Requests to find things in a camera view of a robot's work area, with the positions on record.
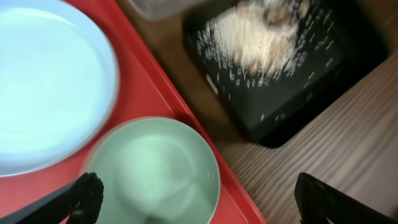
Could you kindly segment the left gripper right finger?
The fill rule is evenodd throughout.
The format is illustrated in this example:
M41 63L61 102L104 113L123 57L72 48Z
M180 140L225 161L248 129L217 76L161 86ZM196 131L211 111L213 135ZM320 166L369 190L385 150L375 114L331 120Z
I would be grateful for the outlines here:
M294 197L301 224L397 224L308 173L299 173Z

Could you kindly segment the rice and food scraps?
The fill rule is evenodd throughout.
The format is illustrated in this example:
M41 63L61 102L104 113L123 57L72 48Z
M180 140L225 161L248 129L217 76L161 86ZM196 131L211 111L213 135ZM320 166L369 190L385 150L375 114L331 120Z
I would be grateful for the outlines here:
M240 1L187 35L211 82L247 126L321 110L340 62L333 13L321 1Z

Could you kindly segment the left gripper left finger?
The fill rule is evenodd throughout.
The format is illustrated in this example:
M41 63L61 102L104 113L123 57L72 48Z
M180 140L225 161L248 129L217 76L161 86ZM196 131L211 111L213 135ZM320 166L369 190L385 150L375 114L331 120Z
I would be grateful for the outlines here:
M95 224L104 199L104 185L94 172L26 207L1 218L1 224Z

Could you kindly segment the green bowl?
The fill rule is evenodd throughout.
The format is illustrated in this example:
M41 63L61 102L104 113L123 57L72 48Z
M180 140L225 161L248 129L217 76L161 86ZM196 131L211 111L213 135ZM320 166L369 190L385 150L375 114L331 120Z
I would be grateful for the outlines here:
M95 144L85 164L104 185L104 224L208 224L220 171L204 138L171 118L121 124Z

